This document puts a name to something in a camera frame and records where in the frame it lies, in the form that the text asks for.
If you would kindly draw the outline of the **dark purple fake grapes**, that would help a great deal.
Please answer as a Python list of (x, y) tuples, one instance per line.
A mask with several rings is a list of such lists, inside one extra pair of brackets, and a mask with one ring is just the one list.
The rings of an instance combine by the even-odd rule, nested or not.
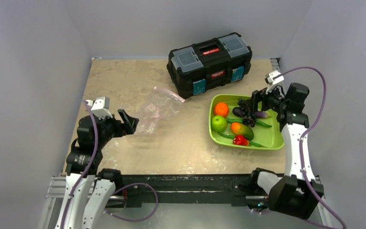
[(256, 119), (256, 117), (254, 116), (254, 113), (253, 111), (251, 110), (251, 108), (247, 105), (246, 101), (242, 98), (238, 99), (238, 106), (240, 108), (242, 108), (245, 113), (246, 113), (246, 116), (245, 117), (242, 117), (244, 119)]

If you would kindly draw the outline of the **green orange fake mango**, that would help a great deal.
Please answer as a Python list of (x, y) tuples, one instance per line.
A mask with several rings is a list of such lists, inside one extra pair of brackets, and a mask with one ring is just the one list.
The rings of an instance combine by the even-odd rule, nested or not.
[(239, 123), (239, 122), (233, 122), (230, 125), (230, 129), (234, 135), (242, 135), (247, 140), (253, 140), (254, 139), (254, 132), (251, 128), (248, 126)]

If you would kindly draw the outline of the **dark purple fake eggplant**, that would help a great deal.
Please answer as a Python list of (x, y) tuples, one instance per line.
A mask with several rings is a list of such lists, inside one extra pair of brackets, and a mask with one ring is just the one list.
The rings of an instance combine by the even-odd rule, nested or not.
[[(245, 117), (246, 116), (246, 113), (245, 111), (240, 108), (240, 107), (235, 107), (232, 109), (232, 113), (235, 115), (235, 116), (238, 116), (238, 117)], [(262, 119), (267, 119), (267, 118), (270, 118), (270, 117), (273, 117), (271, 114), (269, 113), (266, 113), (266, 112), (262, 112), (262, 111), (257, 111), (254, 113), (254, 116), (256, 118), (262, 118)]]

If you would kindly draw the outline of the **green fake apple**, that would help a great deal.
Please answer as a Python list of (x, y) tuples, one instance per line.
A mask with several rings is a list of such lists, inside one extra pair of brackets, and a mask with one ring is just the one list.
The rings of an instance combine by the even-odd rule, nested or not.
[(228, 126), (225, 117), (216, 115), (211, 119), (211, 130), (215, 132), (224, 132)]

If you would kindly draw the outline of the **orange fake fruit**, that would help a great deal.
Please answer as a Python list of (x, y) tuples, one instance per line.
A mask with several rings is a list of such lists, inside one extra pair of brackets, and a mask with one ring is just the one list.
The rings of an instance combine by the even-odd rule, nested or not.
[(226, 103), (217, 103), (213, 108), (213, 114), (216, 116), (227, 117), (230, 113), (230, 108)]

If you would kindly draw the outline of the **clear zip top bag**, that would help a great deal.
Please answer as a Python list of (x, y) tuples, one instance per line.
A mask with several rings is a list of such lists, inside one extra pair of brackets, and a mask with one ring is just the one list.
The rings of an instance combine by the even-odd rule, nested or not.
[(139, 122), (135, 133), (153, 134), (161, 121), (169, 120), (179, 113), (184, 102), (185, 99), (177, 93), (166, 88), (154, 87), (136, 113)]

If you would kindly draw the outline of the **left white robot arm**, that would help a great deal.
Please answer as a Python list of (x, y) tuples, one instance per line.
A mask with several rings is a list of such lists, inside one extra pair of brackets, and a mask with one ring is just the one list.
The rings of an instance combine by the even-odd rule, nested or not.
[(91, 111), (79, 120), (77, 138), (66, 159), (65, 193), (55, 228), (94, 228), (109, 197), (121, 193), (123, 182), (119, 170), (98, 171), (106, 144), (113, 138), (134, 134), (139, 123), (138, 118), (129, 116), (123, 109), (118, 113), (121, 120), (112, 114), (98, 117), (99, 111)]

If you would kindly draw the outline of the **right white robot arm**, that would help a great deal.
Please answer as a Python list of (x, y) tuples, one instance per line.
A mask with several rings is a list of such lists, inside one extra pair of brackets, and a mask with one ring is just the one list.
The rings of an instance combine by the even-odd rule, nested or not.
[(254, 194), (267, 194), (267, 207), (299, 219), (309, 219), (324, 194), (324, 187), (315, 181), (309, 162), (307, 133), (309, 119), (303, 113), (309, 88), (291, 83), (287, 93), (280, 95), (280, 87), (255, 90), (250, 99), (252, 108), (277, 113), (279, 132), (285, 144), (285, 172), (282, 177), (273, 171), (256, 168), (248, 187)]

